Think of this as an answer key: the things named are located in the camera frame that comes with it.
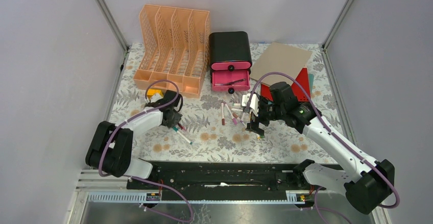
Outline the maroon pen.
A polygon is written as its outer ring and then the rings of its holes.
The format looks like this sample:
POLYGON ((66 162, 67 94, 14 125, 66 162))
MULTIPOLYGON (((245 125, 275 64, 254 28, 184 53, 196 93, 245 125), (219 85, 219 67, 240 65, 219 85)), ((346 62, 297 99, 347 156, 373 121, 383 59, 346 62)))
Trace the maroon pen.
POLYGON ((180 123, 178 123, 178 126, 179 126, 179 128, 180 128, 181 130, 183 130, 183 131, 187 131, 187 129, 186 129, 183 125, 181 125, 180 123))

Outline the black drawer cabinet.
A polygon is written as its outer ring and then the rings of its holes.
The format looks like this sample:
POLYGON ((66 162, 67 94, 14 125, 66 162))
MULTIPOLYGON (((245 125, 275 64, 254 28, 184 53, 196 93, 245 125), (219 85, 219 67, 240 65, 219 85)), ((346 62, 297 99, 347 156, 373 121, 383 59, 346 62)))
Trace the black drawer cabinet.
POLYGON ((222 62, 247 62, 252 66, 249 36, 245 31, 214 32, 209 35, 210 64, 222 62))

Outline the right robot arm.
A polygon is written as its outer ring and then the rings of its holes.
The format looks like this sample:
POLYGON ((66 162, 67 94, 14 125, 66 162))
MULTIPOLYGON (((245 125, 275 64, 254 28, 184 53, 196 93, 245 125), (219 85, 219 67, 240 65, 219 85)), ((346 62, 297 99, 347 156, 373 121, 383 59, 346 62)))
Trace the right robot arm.
POLYGON ((286 82, 273 84, 270 92, 271 100, 252 92, 243 95, 241 106, 251 114, 247 130, 263 136, 260 125, 284 121, 318 144, 341 167, 340 170, 329 169, 313 160, 304 160, 293 170, 293 183, 297 188, 324 187, 345 196, 362 214, 370 214, 393 193, 395 167, 390 161, 379 162, 361 151, 333 129, 311 102, 298 101, 286 82))

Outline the pink top drawer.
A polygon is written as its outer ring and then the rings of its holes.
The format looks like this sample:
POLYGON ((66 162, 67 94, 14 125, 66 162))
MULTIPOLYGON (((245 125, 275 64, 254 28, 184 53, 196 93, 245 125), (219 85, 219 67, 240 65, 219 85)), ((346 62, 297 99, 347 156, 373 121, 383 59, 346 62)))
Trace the pink top drawer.
POLYGON ((244 70, 249 69, 252 66, 252 63, 249 61, 225 61, 225 62, 214 62, 211 64, 210 68, 213 71, 219 70, 244 70))

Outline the pink drawer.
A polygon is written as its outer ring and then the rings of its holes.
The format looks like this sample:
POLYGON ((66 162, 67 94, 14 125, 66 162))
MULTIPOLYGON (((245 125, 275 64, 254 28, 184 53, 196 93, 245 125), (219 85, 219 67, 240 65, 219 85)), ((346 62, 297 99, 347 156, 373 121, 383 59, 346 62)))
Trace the pink drawer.
POLYGON ((244 70, 249 69, 252 66, 252 63, 249 61, 225 61, 225 62, 214 62, 211 64, 210 68, 213 71, 219 70, 244 70))
POLYGON ((249 72, 247 69, 213 71, 211 74, 211 89, 215 92, 228 92, 229 94, 233 94, 235 91, 248 91, 250 89, 249 72), (246 80, 231 86, 215 86, 215 84, 227 83, 239 79, 246 80))

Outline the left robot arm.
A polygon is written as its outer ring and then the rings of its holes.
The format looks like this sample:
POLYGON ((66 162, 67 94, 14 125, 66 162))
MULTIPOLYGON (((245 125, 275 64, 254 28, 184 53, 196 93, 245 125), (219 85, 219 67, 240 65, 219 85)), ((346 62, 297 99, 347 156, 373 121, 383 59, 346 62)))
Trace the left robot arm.
POLYGON ((100 122, 85 157, 86 165, 97 168, 104 176, 139 178, 145 188, 154 188, 159 176, 152 171, 150 162, 132 156, 133 141, 159 126, 175 127, 181 120, 182 106, 183 96, 167 91, 162 98, 148 103, 140 113, 125 121, 100 122))

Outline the purple gel pen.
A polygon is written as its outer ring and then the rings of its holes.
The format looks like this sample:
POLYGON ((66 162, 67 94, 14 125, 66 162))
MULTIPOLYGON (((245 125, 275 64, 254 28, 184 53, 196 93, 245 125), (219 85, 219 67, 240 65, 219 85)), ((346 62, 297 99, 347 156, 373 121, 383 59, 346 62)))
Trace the purple gel pen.
POLYGON ((243 81, 245 81, 246 79, 239 79, 239 80, 235 80, 235 81, 231 81, 231 82, 227 82, 227 83, 221 83, 221 84, 215 84, 215 86, 231 86, 237 83, 241 83, 243 81))

